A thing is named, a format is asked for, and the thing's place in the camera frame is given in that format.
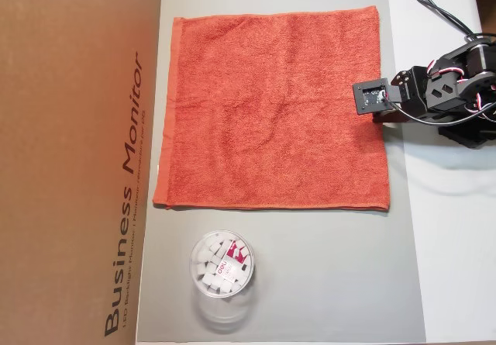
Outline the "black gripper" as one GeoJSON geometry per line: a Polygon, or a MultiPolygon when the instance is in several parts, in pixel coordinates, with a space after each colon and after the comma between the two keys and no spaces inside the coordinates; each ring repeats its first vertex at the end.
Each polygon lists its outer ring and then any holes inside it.
{"type": "MultiPolygon", "coordinates": [[[[391,82],[389,101],[408,115],[417,119],[425,119],[428,112],[425,101],[426,85],[426,67],[414,66],[408,71],[401,71],[391,82]]],[[[397,110],[388,110],[374,112],[372,121],[375,123],[403,123],[408,121],[408,117],[397,110]]]]}

